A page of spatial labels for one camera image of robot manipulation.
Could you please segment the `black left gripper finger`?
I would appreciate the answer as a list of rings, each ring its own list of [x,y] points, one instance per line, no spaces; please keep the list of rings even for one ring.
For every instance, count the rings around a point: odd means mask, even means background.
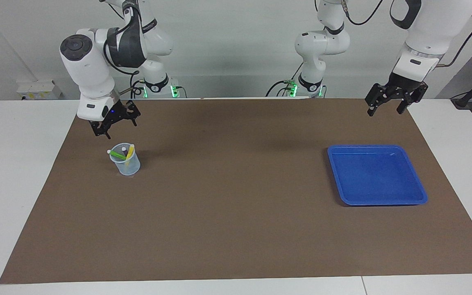
[[[402,100],[396,109],[398,114],[403,114],[405,110],[410,105],[412,105],[412,103],[419,103],[422,97],[425,95],[425,92],[427,91],[428,87],[429,86],[425,82],[421,82],[420,85],[414,90],[402,89],[400,91]]]
[[[365,97],[365,102],[369,106],[367,114],[374,116],[377,108],[388,101],[386,97],[386,87],[375,83]]]

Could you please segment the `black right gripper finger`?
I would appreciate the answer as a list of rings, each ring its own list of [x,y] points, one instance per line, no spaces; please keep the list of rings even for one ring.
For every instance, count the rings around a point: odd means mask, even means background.
[[[108,133],[108,130],[112,127],[113,123],[109,121],[91,121],[90,126],[96,136],[106,136],[108,139],[111,139],[111,136]]]
[[[137,127],[136,119],[141,115],[137,105],[134,101],[127,101],[124,105],[124,119],[130,120],[135,127]]]

